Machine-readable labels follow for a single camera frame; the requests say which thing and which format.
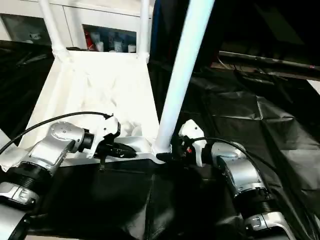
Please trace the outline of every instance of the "glass cabinet door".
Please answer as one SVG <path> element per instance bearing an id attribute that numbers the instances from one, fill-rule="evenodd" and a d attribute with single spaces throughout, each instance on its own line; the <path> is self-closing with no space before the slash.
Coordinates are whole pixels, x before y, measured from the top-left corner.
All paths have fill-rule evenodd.
<path id="1" fill-rule="evenodd" d="M 12 41 L 51 45 L 43 18 L 4 13 L 0 13 L 0 18 Z"/>
<path id="2" fill-rule="evenodd" d="M 63 6 L 51 4 L 50 9 L 63 44 L 72 47 Z M 51 45 L 39 3 L 0 0 L 0 40 Z"/>
<path id="3" fill-rule="evenodd" d="M 102 26 L 82 25 L 87 49 L 99 52 L 135 53 L 137 33 Z"/>

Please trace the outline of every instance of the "white frame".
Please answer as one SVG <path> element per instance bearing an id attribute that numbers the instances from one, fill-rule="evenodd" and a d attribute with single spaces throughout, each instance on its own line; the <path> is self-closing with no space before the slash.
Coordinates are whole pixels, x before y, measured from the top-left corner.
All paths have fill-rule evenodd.
<path id="1" fill-rule="evenodd" d="M 21 0 L 0 0 L 0 14 L 11 14 L 18 16 L 43 18 L 43 14 L 38 2 Z M 60 5 L 51 5 L 57 29 L 66 47 L 72 47 L 72 41 L 68 30 L 68 24 L 64 9 Z M 0 20 L 0 40 L 11 41 L 10 35 L 2 21 Z"/>
<path id="2" fill-rule="evenodd" d="M 64 6 L 64 13 L 68 23 L 70 36 L 74 47 L 87 49 L 83 25 L 91 25 L 110 29 L 119 29 L 136 32 L 137 51 L 140 37 L 140 17 L 113 12 Z M 150 49 L 152 19 L 148 19 Z"/>

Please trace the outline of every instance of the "black surface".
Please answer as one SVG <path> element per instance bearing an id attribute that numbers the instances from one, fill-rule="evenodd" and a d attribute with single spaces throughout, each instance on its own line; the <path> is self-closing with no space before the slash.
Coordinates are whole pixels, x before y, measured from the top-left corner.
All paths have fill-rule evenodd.
<path id="1" fill-rule="evenodd" d="M 160 118 L 171 67 L 151 62 L 149 72 Z M 319 100 L 305 80 L 204 68 L 190 80 L 175 134 L 193 119 L 206 136 L 242 144 L 294 233 L 299 239 L 319 239 L 314 220 L 320 217 L 320 113 L 314 110 Z M 227 218 L 220 221 L 228 225 Z"/>
<path id="2" fill-rule="evenodd" d="M 53 59 L 49 49 L 39 46 L 1 46 L 0 127 L 16 135 L 28 121 Z M 160 117 L 171 68 L 154 62 L 148 68 Z M 31 93 L 31 101 L 23 93 Z M 304 80 L 263 75 L 245 79 L 239 72 L 204 69 L 190 81 L 175 133 L 193 119 L 206 136 L 242 144 L 297 237 L 315 240 L 319 233 L 313 215 L 320 217 L 319 100 Z M 246 238 L 224 181 L 208 166 L 139 160 L 108 163 L 106 171 L 98 170 L 98 164 L 60 168 L 30 233 L 91 240 Z"/>
<path id="3" fill-rule="evenodd" d="M 50 46 L 0 40 L 0 128 L 8 137 L 26 129 L 53 61 Z"/>

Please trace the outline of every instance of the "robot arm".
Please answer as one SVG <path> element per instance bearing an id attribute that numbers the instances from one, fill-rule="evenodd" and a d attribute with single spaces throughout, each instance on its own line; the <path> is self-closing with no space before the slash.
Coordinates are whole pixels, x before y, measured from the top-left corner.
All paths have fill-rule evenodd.
<path id="1" fill-rule="evenodd" d="M 193 120 L 188 120 L 182 126 L 179 135 L 187 139 L 204 137 L 203 131 Z M 213 166 L 220 169 L 226 178 L 234 206 L 241 213 L 249 235 L 261 237 L 267 233 L 275 237 L 274 230 L 280 228 L 290 240 L 296 239 L 259 171 L 243 153 L 245 148 L 242 145 L 233 142 L 238 146 L 235 147 L 224 142 L 215 142 L 210 153 L 205 156 L 202 153 L 205 144 L 201 143 L 199 146 L 195 145 L 195 141 L 191 143 L 192 150 L 188 151 L 190 146 L 183 146 L 186 150 L 185 155 L 196 156 L 195 162 L 199 167 L 202 167 L 203 160 L 207 158 L 212 160 L 210 162 Z"/>
<path id="2" fill-rule="evenodd" d="M 6 173 L 0 183 L 0 240 L 22 240 L 29 225 L 27 211 L 49 190 L 52 176 L 67 153 L 90 149 L 94 135 L 68 122 L 52 124 L 38 142 Z"/>

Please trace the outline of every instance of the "white cabinet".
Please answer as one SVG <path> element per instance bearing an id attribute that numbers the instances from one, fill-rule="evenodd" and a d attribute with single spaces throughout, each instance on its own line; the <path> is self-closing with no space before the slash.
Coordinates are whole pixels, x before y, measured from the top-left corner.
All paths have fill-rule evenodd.
<path id="1" fill-rule="evenodd" d="M 63 8 L 74 47 L 81 49 L 89 47 L 87 46 L 85 31 L 87 33 L 98 33 L 100 40 L 104 43 L 104 51 L 114 50 L 113 38 L 118 37 L 124 43 L 123 52 L 128 52 L 128 44 L 136 45 L 136 42 L 139 40 L 139 16 L 69 6 L 64 6 Z"/>
<path id="2" fill-rule="evenodd" d="M 104 51 L 122 51 L 137 45 L 140 0 L 49 0 L 56 25 L 66 47 L 87 49 L 97 40 Z M 149 6 L 149 46 L 155 0 Z M 50 45 L 37 0 L 0 0 L 0 40 Z"/>
<path id="3" fill-rule="evenodd" d="M 72 46 L 63 6 L 51 5 L 66 46 Z M 0 40 L 50 45 L 45 21 L 37 2 L 0 0 Z"/>

